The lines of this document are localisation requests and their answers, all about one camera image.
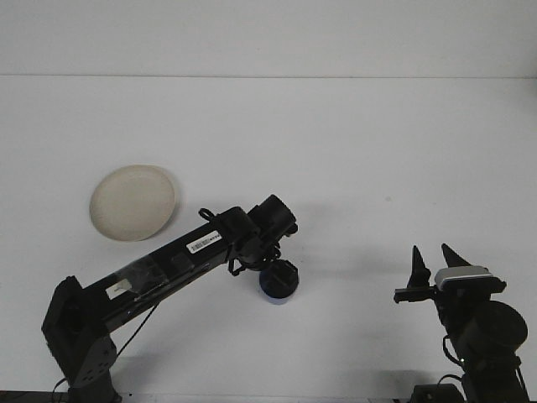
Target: white tabletop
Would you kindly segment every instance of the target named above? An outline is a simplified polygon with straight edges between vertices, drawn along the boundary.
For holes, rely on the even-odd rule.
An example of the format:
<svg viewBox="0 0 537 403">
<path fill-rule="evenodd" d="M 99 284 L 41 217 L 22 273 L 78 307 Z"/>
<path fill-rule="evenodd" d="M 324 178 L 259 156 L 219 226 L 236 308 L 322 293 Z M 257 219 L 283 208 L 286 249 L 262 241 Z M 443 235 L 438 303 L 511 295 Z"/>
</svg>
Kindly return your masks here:
<svg viewBox="0 0 537 403">
<path fill-rule="evenodd" d="M 122 392 L 387 397 L 455 372 L 430 301 L 393 303 L 411 247 L 441 243 L 508 282 L 537 379 L 537 81 L 0 77 L 0 388 L 61 373 L 40 325 L 67 275 L 101 279 L 197 228 L 200 207 L 295 213 L 286 304 L 224 267 L 161 304 L 112 369 Z M 88 203 L 117 167 L 155 164 L 180 209 L 157 236 L 104 238 Z M 135 329 L 112 335 L 118 345 Z M 537 395 L 528 382 L 531 395 Z"/>
<path fill-rule="evenodd" d="M 535 77 L 533 0 L 4 0 L 0 74 Z"/>
</svg>

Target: white paper plate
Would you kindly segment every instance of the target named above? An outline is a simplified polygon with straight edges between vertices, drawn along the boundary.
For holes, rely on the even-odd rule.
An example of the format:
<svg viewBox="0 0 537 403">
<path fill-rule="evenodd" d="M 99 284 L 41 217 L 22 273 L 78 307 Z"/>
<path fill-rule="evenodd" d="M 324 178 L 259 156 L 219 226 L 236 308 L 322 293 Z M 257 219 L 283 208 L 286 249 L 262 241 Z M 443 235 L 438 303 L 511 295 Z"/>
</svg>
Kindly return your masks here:
<svg viewBox="0 0 537 403">
<path fill-rule="evenodd" d="M 104 236 L 139 241 L 157 233 L 175 209 L 175 190 L 163 170 L 130 165 L 115 170 L 97 186 L 90 217 Z"/>
</svg>

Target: black cable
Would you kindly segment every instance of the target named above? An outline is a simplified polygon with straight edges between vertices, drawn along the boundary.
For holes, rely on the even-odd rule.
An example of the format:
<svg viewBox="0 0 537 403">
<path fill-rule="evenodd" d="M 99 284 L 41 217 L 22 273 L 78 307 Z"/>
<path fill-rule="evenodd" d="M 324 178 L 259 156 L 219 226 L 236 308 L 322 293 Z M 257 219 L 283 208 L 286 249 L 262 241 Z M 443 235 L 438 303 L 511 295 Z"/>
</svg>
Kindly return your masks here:
<svg viewBox="0 0 537 403">
<path fill-rule="evenodd" d="M 520 384 L 522 385 L 522 390 L 526 394 L 526 397 L 529 400 L 528 390 L 526 389 L 526 384 L 524 382 L 524 378 L 522 377 L 522 371 L 520 370 L 520 367 L 517 368 L 517 374 L 519 375 Z"/>
<path fill-rule="evenodd" d="M 67 381 L 67 378 L 63 378 L 63 379 L 60 379 L 58 381 L 58 383 L 54 386 L 54 389 L 52 389 L 52 391 L 50 392 L 50 403 L 55 403 L 54 402 L 54 392 L 56 391 L 56 388 L 58 386 L 60 386 L 61 384 L 63 384 L 65 381 Z"/>
<path fill-rule="evenodd" d="M 214 213 L 208 208 L 201 208 L 198 214 L 200 214 L 201 218 L 205 218 L 207 221 L 210 221 L 215 217 Z"/>
<path fill-rule="evenodd" d="M 25 392 L 21 392 L 21 393 L 19 393 L 19 394 L 16 395 L 16 396 L 10 397 L 9 399 L 4 399 L 4 398 L 3 398 L 3 395 L 9 395 L 9 393 L 8 393 L 7 391 L 5 391 L 5 390 L 2 390 L 2 391 L 0 391 L 0 401 L 17 400 L 19 397 L 23 397 L 24 395 L 27 395 L 28 393 L 30 393 L 30 392 L 25 391 Z"/>
<path fill-rule="evenodd" d="M 447 379 L 447 378 L 455 379 L 455 380 L 458 380 L 459 382 L 462 382 L 462 378 L 460 376 L 456 376 L 454 374 L 447 374 L 447 375 L 444 375 L 444 376 L 442 376 L 440 378 L 440 380 L 436 384 L 436 387 L 438 388 L 440 386 L 440 383 L 442 382 L 442 380 Z"/>
<path fill-rule="evenodd" d="M 442 350 L 444 350 L 444 354 L 446 355 L 447 359 L 449 359 L 452 363 L 457 364 L 459 367 L 462 368 L 462 362 L 456 359 L 451 355 L 449 350 L 447 349 L 446 340 L 449 338 L 449 335 L 445 335 L 442 339 Z"/>
<path fill-rule="evenodd" d="M 227 271 L 229 271 L 233 277 L 237 277 L 241 274 L 244 270 L 246 270 L 246 266 L 244 264 L 241 264 L 241 266 L 238 269 L 234 269 L 235 267 L 235 259 L 229 259 L 229 262 L 227 263 Z"/>
<path fill-rule="evenodd" d="M 133 333 L 133 335 L 125 342 L 125 344 L 123 344 L 123 347 L 121 347 L 121 349 L 119 350 L 119 353 L 117 353 L 117 357 L 119 357 L 119 355 L 123 352 L 123 350 L 128 346 L 128 344 L 130 342 L 132 342 L 132 340 L 134 339 L 134 337 L 138 334 L 138 332 L 142 329 L 142 326 L 145 325 L 145 322 L 148 321 L 148 319 L 151 317 L 151 315 L 153 315 L 153 312 L 155 309 L 157 309 L 157 306 L 159 306 L 159 303 L 157 305 L 155 305 L 153 307 L 153 309 L 148 313 L 148 315 L 145 317 L 145 319 L 142 321 L 142 323 L 140 323 L 140 326 L 138 326 L 138 329 L 136 329 L 136 331 Z"/>
</svg>

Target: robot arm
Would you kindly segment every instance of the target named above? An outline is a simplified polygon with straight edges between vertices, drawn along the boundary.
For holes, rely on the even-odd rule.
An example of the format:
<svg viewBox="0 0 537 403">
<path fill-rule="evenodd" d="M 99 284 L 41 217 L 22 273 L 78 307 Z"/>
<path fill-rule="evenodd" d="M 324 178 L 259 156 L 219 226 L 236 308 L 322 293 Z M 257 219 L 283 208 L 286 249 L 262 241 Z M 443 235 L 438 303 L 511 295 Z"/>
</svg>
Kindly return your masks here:
<svg viewBox="0 0 537 403">
<path fill-rule="evenodd" d="M 462 387 L 467 400 L 475 403 L 528 402 L 520 375 L 520 358 L 515 351 L 528 337 L 524 319 L 511 306 L 491 301 L 506 283 L 482 266 L 466 262 L 446 244 L 442 251 L 448 267 L 439 270 L 435 285 L 429 285 L 430 271 L 420 251 L 414 247 L 412 275 L 407 288 L 395 290 L 394 300 L 435 302 L 438 316 L 458 359 L 448 358 L 461 366 Z M 412 401 L 417 403 L 435 396 L 443 401 L 456 395 L 454 385 L 417 385 Z M 459 398 L 452 401 L 463 401 Z"/>
<path fill-rule="evenodd" d="M 218 265 L 228 262 L 234 275 L 264 272 L 261 286 L 270 295 L 295 290 L 298 270 L 278 258 L 279 240 L 298 227 L 280 199 L 272 195 L 248 214 L 240 207 L 200 214 L 208 223 L 92 285 L 82 288 L 70 276 L 56 287 L 42 330 L 69 383 L 70 403 L 119 399 L 109 372 L 117 357 L 110 333 Z"/>
</svg>

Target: barcode sticker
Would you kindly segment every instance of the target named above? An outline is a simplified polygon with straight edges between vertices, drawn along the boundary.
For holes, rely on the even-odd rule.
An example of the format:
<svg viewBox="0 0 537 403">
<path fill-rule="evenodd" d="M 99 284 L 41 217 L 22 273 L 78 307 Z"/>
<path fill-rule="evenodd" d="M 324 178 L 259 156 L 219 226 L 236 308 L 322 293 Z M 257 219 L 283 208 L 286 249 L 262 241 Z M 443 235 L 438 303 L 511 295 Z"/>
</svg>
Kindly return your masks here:
<svg viewBox="0 0 537 403">
<path fill-rule="evenodd" d="M 222 239 L 222 236 L 218 233 L 218 231 L 213 231 L 212 233 L 208 233 L 194 242 L 190 242 L 186 245 L 186 248 L 190 250 L 191 254 L 195 254 L 196 252 L 199 252 L 203 248 L 206 248 L 220 239 Z"/>
</svg>

